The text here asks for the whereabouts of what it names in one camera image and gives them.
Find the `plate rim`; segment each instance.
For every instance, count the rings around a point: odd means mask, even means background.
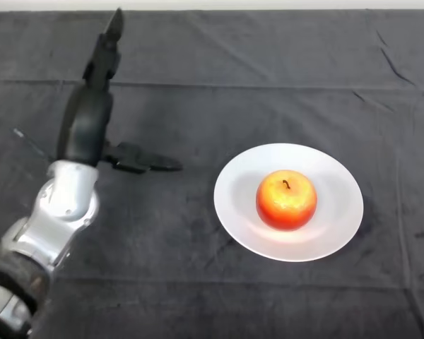
[[[351,176],[351,178],[353,179],[353,181],[356,183],[356,186],[357,186],[357,188],[358,188],[358,192],[360,193],[359,195],[358,195],[358,198],[359,198],[359,200],[360,200],[360,202],[361,202],[361,206],[362,206],[362,208],[361,208],[361,216],[359,217],[359,219],[360,219],[360,221],[359,221],[359,223],[358,223],[358,226],[355,228],[355,231],[351,234],[351,236],[349,236],[349,238],[348,239],[346,239],[343,243],[342,243],[342,245],[340,245],[340,247],[336,247],[333,251],[330,251],[330,252],[327,252],[327,253],[325,253],[325,254],[323,254],[323,255],[320,255],[320,256],[315,256],[315,257],[312,257],[312,258],[308,258],[308,259],[286,259],[286,258],[278,258],[278,257],[275,257],[275,256],[271,256],[271,255],[269,255],[269,254],[263,254],[263,253],[261,253],[260,251],[257,251],[257,250],[255,250],[255,249],[251,249],[251,248],[249,248],[246,244],[244,244],[244,243],[242,243],[239,239],[237,239],[233,234],[232,234],[232,231],[230,231],[226,226],[225,226],[225,224],[223,223],[223,221],[222,221],[222,218],[220,217],[220,213],[218,212],[218,209],[217,209],[217,205],[216,205],[216,194],[217,194],[217,184],[218,184],[218,180],[220,179],[220,176],[222,175],[222,173],[223,173],[223,171],[224,171],[224,169],[233,161],[233,160],[235,160],[237,157],[239,157],[239,156],[241,156],[241,155],[243,155],[243,154],[245,154],[246,152],[249,152],[249,151],[251,151],[251,150],[254,150],[255,148],[263,148],[263,147],[270,147],[270,146],[276,146],[276,145],[291,145],[291,146],[295,146],[295,147],[301,147],[301,148],[309,148],[309,149],[311,149],[311,150],[313,150],[313,151],[315,151],[315,152],[319,152],[319,153],[322,153],[322,154],[324,154],[324,155],[326,155],[327,157],[330,157],[331,159],[333,159],[334,161],[336,161],[338,164],[340,164],[341,166],[342,166],[342,168],[344,168],[345,169],[345,171],[347,171],[347,173],[349,173],[349,175]],[[260,255],[260,256],[263,256],[263,257],[265,257],[265,258],[269,258],[269,259],[272,259],[272,260],[276,260],[276,261],[282,261],[282,262],[289,262],[289,263],[304,263],[304,262],[308,262],[308,261],[314,261],[314,260],[319,260],[319,259],[321,259],[321,258],[325,258],[325,257],[327,257],[327,256],[330,256],[330,255],[332,255],[332,254],[334,254],[334,253],[336,253],[337,251],[339,251],[339,250],[341,250],[345,245],[347,245],[353,238],[354,238],[354,236],[355,236],[355,234],[358,232],[358,230],[360,229],[360,226],[361,226],[361,222],[363,221],[363,216],[364,216],[364,200],[363,200],[363,193],[361,192],[361,188],[360,188],[360,185],[358,184],[358,182],[356,181],[356,179],[355,179],[355,177],[352,175],[352,173],[347,169],[347,167],[346,166],[344,166],[340,161],[338,161],[336,158],[334,158],[334,157],[332,157],[330,154],[327,154],[327,153],[325,153],[325,152],[322,152],[321,150],[317,150],[316,148],[313,148],[313,147],[309,147],[309,146],[306,146],[306,145],[300,145],[300,144],[297,144],[297,143],[265,143],[265,144],[262,144],[262,145],[258,145],[258,146],[254,146],[254,147],[251,147],[251,148],[248,148],[247,150],[244,150],[243,152],[241,152],[241,153],[239,153],[239,154],[237,154],[235,157],[233,157],[231,160],[229,160],[227,163],[226,163],[226,165],[225,166],[223,166],[223,168],[221,169],[221,171],[220,171],[220,174],[217,176],[217,180],[216,180],[216,182],[215,182],[215,185],[214,185],[214,188],[213,188],[213,206],[214,206],[214,208],[215,208],[215,211],[216,211],[216,215],[217,215],[217,217],[218,217],[218,219],[220,220],[220,224],[222,225],[222,227],[226,230],[226,232],[236,241],[236,242],[238,242],[240,245],[242,245],[244,248],[246,248],[247,250],[249,250],[249,251],[251,251],[251,252],[253,252],[253,253],[256,253],[256,254],[258,254],[258,255]]]

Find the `red apple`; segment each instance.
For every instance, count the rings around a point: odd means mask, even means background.
[[[259,217],[277,230],[296,230],[306,224],[316,211],[317,194],[303,174],[276,171],[264,178],[257,189]]]

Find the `table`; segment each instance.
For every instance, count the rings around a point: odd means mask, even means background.
[[[46,181],[110,14],[0,13],[0,236]],[[424,11],[125,15],[110,140],[185,170],[100,166],[100,216],[33,337],[424,338]],[[342,250],[271,261],[221,227],[218,173],[265,143],[312,146],[351,171],[365,214]]]

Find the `white wall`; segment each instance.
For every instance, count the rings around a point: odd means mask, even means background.
[[[0,0],[0,11],[424,8],[424,0]]]

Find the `white plate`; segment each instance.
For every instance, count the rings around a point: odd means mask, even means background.
[[[259,218],[256,192],[269,173],[291,169],[314,184],[317,209],[302,228],[278,231]],[[329,155],[292,143],[240,153],[218,176],[213,200],[231,237],[250,251],[281,261],[310,261],[338,251],[352,239],[363,218],[363,197],[352,174]]]

